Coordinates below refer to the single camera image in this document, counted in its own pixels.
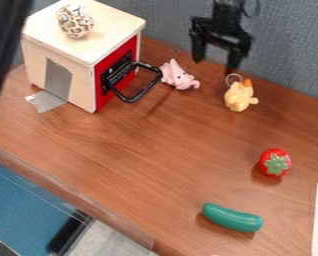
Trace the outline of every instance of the gray wall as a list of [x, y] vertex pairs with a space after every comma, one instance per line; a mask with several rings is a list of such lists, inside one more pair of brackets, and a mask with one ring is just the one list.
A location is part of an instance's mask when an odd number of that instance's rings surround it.
[[[55, 0], [37, 0], [44, 6]], [[99, 0], [147, 20], [145, 34], [190, 49], [190, 17], [209, 16], [212, 0]], [[243, 19], [255, 37], [241, 69], [318, 97], [318, 0], [259, 0], [258, 17]], [[255, 0], [246, 8], [254, 10]], [[208, 56], [224, 63], [226, 53], [209, 47]]]

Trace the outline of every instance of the red box front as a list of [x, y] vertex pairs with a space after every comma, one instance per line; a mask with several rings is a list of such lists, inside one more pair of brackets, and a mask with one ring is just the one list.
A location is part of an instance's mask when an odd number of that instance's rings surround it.
[[[101, 74], [103, 74], [109, 67], [114, 65], [121, 57], [123, 57], [129, 51], [132, 51], [132, 60], [136, 61], [138, 51], [137, 40], [137, 36], [134, 36], [133, 38], [129, 39], [126, 43], [124, 43], [117, 50], [112, 52], [109, 56], [101, 60], [95, 66], [96, 110], [102, 108], [112, 97], [114, 97], [114, 93], [111, 91], [109, 91], [106, 95], [103, 95]], [[135, 71], [132, 71], [117, 84], [116, 88], [118, 90], [122, 90], [134, 77]]]

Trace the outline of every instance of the blue floor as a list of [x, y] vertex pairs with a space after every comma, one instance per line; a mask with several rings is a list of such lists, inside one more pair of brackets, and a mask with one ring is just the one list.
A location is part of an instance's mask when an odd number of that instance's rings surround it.
[[0, 240], [22, 256], [48, 255], [46, 245], [73, 211], [0, 165]]

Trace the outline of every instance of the green leaf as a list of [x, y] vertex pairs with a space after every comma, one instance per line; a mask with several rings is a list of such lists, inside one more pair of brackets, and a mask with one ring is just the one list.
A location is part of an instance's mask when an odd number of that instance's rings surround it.
[[267, 167], [268, 174], [281, 175], [284, 170], [288, 168], [287, 157], [286, 156], [278, 156], [277, 154], [271, 154], [271, 159], [265, 162], [265, 166]]

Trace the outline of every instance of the black handle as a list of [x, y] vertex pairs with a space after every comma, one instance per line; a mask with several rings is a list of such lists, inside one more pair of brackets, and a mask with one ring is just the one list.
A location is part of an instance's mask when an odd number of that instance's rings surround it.
[[130, 70], [134, 70], [137, 67], [141, 67], [141, 68], [145, 68], [147, 70], [153, 71], [157, 73], [157, 76], [149, 84], [147, 84], [144, 88], [142, 88], [141, 91], [138, 92], [138, 94], [136, 94], [135, 96], [128, 98], [124, 94], [122, 94], [118, 89], [116, 89], [115, 86], [107, 85], [109, 87], [108, 88], [109, 90], [113, 91], [117, 97], [119, 97], [122, 101], [126, 103], [134, 103], [138, 101], [139, 99], [141, 99], [163, 77], [163, 74], [159, 68], [156, 68], [149, 64], [144, 64], [141, 62], [132, 62]]

